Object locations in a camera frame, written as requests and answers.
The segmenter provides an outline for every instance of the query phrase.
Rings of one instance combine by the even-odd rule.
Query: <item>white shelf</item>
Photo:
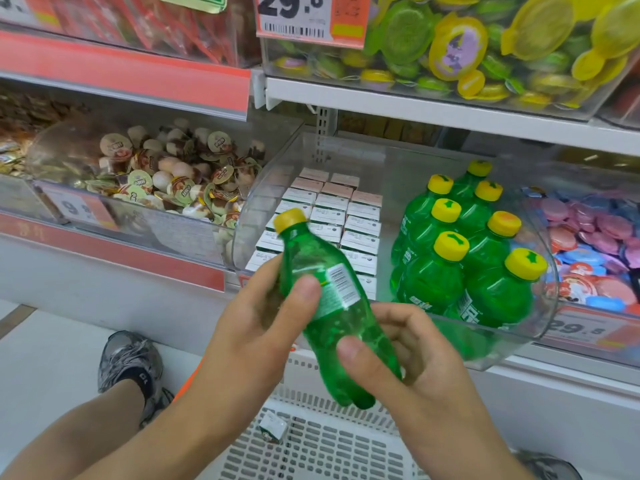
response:
[[[617,128],[601,120],[562,120],[382,94],[300,80],[266,78],[267,105],[283,100],[377,114],[389,118],[464,128],[484,133],[533,139],[626,155],[640,156],[640,132]]]

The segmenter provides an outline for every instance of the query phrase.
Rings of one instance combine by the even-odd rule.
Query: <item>sneaker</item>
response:
[[[547,453],[520,450],[516,458],[540,480],[582,480],[578,470],[568,461]]]
[[[122,373],[130,367],[142,367],[152,380],[153,394],[145,402],[140,423],[142,427],[148,424],[158,411],[168,405],[166,404],[167,396],[163,392],[165,389],[160,385],[164,370],[162,357],[153,342],[139,333],[117,331],[107,339],[102,350],[98,371],[98,392],[103,393],[113,387]]]

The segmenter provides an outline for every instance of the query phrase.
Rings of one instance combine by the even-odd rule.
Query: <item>bottle of soda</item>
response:
[[[453,180],[446,175],[432,175],[427,184],[427,190],[414,198],[404,209],[404,216],[400,224],[400,233],[396,237],[391,249],[391,264],[397,266],[402,259],[406,247],[406,236],[415,222],[428,219],[431,209],[437,199],[444,197],[451,191]]]
[[[469,252],[462,259],[465,275],[501,266],[511,251],[509,241],[520,226],[522,221],[517,216],[503,210],[494,212],[484,230],[469,237]]]
[[[400,364],[349,261],[340,250],[309,231],[300,209],[283,212],[273,225],[284,241],[280,268],[283,295],[287,296],[305,274],[313,274],[322,284],[320,304],[303,334],[316,354],[325,386],[341,406],[372,407],[376,399],[358,386],[340,364],[338,341],[345,335],[360,338],[398,378]]]
[[[473,160],[465,174],[453,183],[449,197],[460,204],[473,198],[477,185],[489,175],[491,168],[491,163],[486,160]]]
[[[439,198],[433,204],[431,216],[416,222],[407,234],[406,247],[403,250],[402,261],[391,272],[391,293],[396,293],[400,277],[406,266],[416,257],[430,254],[433,243],[441,232],[454,230],[453,223],[460,215],[460,204],[451,199]]]
[[[547,272],[547,261],[525,248],[512,250],[500,267],[467,279],[458,302],[462,320],[508,330],[531,312],[531,284]]]
[[[398,284],[398,300],[429,313],[444,314],[465,290],[460,261],[468,250],[469,242],[462,235],[453,231],[440,233],[433,252],[417,257],[404,270]]]
[[[492,202],[502,195],[502,186],[489,180],[483,180],[476,187],[471,200],[462,203],[462,212],[456,222],[456,231],[471,237],[471,234],[484,229],[493,214]]]

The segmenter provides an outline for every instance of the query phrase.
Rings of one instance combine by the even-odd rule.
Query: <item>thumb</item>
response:
[[[316,313],[321,295],[322,287],[315,276],[306,274],[300,277],[282,302],[280,311],[263,339],[274,348],[288,352]]]
[[[337,352],[340,363],[351,379],[375,396],[391,414],[407,404],[411,391],[361,339],[341,338]]]

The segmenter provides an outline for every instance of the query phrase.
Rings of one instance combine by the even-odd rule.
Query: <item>price label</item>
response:
[[[0,20],[28,27],[40,26],[26,0],[0,0]]]
[[[363,48],[371,0],[255,0],[258,37]]]
[[[602,348],[620,348],[626,344],[615,346],[617,340],[613,340],[616,332],[628,326],[623,319],[613,318],[607,315],[595,315],[585,312],[564,312],[556,315],[551,322],[546,336],[554,339],[569,340],[589,346],[602,346]]]
[[[80,221],[112,230],[118,229],[99,197],[43,182],[38,182],[38,186],[60,213],[70,221]]]

